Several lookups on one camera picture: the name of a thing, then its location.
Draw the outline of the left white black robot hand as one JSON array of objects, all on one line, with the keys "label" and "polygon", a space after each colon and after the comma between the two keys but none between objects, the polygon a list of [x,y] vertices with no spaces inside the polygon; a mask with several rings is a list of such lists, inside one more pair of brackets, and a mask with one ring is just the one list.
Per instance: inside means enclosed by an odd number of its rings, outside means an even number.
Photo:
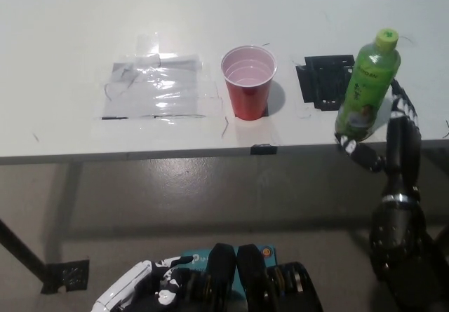
[{"label": "left white black robot hand", "polygon": [[92,311],[176,311],[193,256],[177,256],[158,262],[145,260],[122,275],[102,295]]}]

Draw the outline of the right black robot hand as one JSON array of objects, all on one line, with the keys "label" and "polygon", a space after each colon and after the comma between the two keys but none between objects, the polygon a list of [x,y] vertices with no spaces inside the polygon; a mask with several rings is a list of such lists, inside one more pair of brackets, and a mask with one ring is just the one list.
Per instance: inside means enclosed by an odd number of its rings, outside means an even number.
[{"label": "right black robot hand", "polygon": [[397,80],[391,82],[393,102],[387,124],[386,155],[380,156],[366,144],[354,137],[336,132],[335,139],[340,150],[353,162],[371,172],[385,172],[387,185],[383,196],[395,201],[406,197],[420,201],[417,180],[420,170],[422,137],[418,116],[410,98]]}]

